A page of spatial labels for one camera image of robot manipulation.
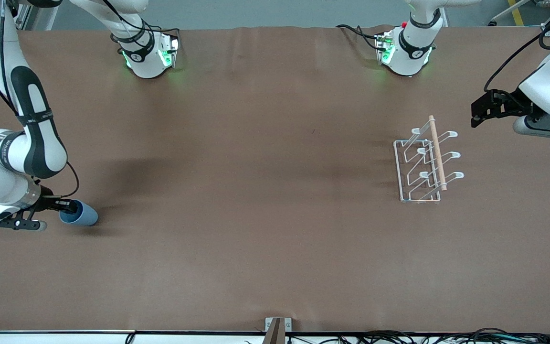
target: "metal bracket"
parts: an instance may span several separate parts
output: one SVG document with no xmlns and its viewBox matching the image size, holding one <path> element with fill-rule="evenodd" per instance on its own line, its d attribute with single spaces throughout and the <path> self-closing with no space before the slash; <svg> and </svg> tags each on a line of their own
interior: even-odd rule
<svg viewBox="0 0 550 344">
<path fill-rule="evenodd" d="M 271 326 L 271 323 L 273 322 L 273 319 L 278 318 L 277 316 L 271 316 L 269 318 L 264 318 L 264 330 L 268 331 L 269 326 Z M 292 331 L 292 318 L 282 318 L 284 320 L 284 328 L 287 332 Z"/>
<path fill-rule="evenodd" d="M 292 318 L 265 318 L 264 323 L 268 331 L 264 335 L 262 344 L 285 344 L 286 331 L 292 330 Z"/>
<path fill-rule="evenodd" d="M 25 229 L 28 231 L 44 231 L 48 226 L 44 221 L 32 220 L 33 211 L 29 214 L 27 219 L 23 218 L 24 211 L 19 211 L 13 217 L 8 217 L 0 220 L 0 228 L 11 228 L 15 231 L 19 229 Z"/>
</svg>

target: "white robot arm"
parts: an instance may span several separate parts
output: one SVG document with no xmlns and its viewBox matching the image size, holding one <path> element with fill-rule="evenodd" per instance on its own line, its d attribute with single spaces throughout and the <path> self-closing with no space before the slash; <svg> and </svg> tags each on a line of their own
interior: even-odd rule
<svg viewBox="0 0 550 344">
<path fill-rule="evenodd" d="M 60 0 L 29 3 L 55 6 Z M 58 174 L 67 164 L 67 151 L 57 133 L 42 84 L 22 55 L 11 10 L 1 0 L 0 95 L 23 128 L 0 129 L 0 227 L 43 230 L 46 224 L 33 220 L 32 216 L 46 209 L 80 217 L 83 205 L 79 201 L 55 197 L 34 179 Z M 28 218 L 23 217 L 25 212 L 29 213 Z"/>
<path fill-rule="evenodd" d="M 379 62 L 396 74 L 411 76 L 428 63 L 434 38 L 443 27 L 441 7 L 463 7 L 481 0 L 404 0 L 411 7 L 406 26 L 377 37 Z"/>
<path fill-rule="evenodd" d="M 485 91 L 486 93 L 472 104 L 473 128 L 487 119 L 519 116 L 513 124 L 515 132 L 550 137 L 550 54 L 515 91 Z"/>
<path fill-rule="evenodd" d="M 148 0 L 70 0 L 112 32 L 127 66 L 140 78 L 155 78 L 174 67 L 179 38 L 156 30 L 139 16 Z"/>
</svg>

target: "blue cup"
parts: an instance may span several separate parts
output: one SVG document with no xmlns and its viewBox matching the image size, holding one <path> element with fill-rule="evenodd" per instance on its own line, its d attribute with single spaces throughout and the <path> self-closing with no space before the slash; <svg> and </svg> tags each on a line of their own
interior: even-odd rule
<svg viewBox="0 0 550 344">
<path fill-rule="evenodd" d="M 73 200 L 73 202 L 78 206 L 78 210 L 75 213 L 59 212 L 59 218 L 64 224 L 74 226 L 92 226 L 96 224 L 99 215 L 90 205 L 78 200 Z"/>
</svg>

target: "table surface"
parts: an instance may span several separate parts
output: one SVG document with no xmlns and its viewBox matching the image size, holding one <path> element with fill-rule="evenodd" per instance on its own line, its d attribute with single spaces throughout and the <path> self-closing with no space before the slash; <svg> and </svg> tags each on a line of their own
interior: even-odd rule
<svg viewBox="0 0 550 344">
<path fill-rule="evenodd" d="M 470 104 L 535 28 L 445 28 L 396 76 L 339 29 L 182 32 L 141 80 L 105 32 L 22 32 L 78 198 L 101 215 L 0 228 L 0 329 L 262 328 L 550 333 L 550 139 Z M 493 86 L 514 89 L 532 46 Z M 399 201 L 393 140 L 434 115 L 465 172 Z M 0 127 L 20 126 L 0 100 Z M 43 182 L 74 187 L 68 170 Z"/>
</svg>

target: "floor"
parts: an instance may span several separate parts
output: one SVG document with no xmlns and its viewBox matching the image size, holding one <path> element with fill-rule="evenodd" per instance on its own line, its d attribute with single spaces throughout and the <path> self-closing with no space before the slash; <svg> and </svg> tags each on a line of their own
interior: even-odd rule
<svg viewBox="0 0 550 344">
<path fill-rule="evenodd" d="M 483 0 L 475 6 L 447 9 L 450 26 L 485 26 L 508 7 L 507 0 Z M 151 0 L 142 17 L 162 27 L 192 29 L 231 29 L 240 26 L 332 27 L 338 24 L 376 26 L 399 24 L 408 19 L 408 6 L 402 0 Z M 532 3 L 520 9 L 524 25 L 538 25 L 550 16 L 550 9 Z M 498 25 L 515 25 L 513 16 Z M 83 9 L 63 2 L 52 25 L 53 30 L 105 30 Z"/>
</svg>

